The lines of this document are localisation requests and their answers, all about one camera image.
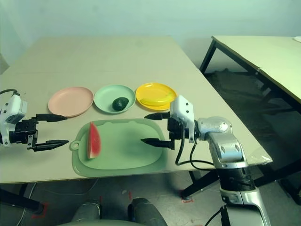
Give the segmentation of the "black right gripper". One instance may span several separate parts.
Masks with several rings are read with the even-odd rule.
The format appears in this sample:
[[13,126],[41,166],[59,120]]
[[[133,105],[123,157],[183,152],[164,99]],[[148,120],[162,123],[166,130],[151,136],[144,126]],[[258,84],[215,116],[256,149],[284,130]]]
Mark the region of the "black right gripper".
[[162,120],[167,119],[167,130],[169,131],[170,141],[159,140],[158,138],[144,138],[141,139],[142,142],[154,146],[169,148],[174,150],[174,140],[181,140],[182,138],[189,138],[189,130],[185,128],[180,122],[174,118],[170,118],[170,112],[166,113],[151,113],[146,115],[144,118],[150,120]]

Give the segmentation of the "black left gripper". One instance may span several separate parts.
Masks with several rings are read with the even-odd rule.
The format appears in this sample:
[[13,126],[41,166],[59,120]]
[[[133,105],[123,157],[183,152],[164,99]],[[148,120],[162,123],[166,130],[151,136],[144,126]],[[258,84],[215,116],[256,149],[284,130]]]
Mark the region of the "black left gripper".
[[37,144],[38,131],[36,129],[39,121],[57,122],[64,121],[67,117],[57,114],[44,113],[36,114],[28,120],[22,120],[15,126],[15,130],[10,132],[10,143],[27,144],[27,149],[35,152],[46,151],[58,148],[67,144],[68,140],[50,140],[42,144]]

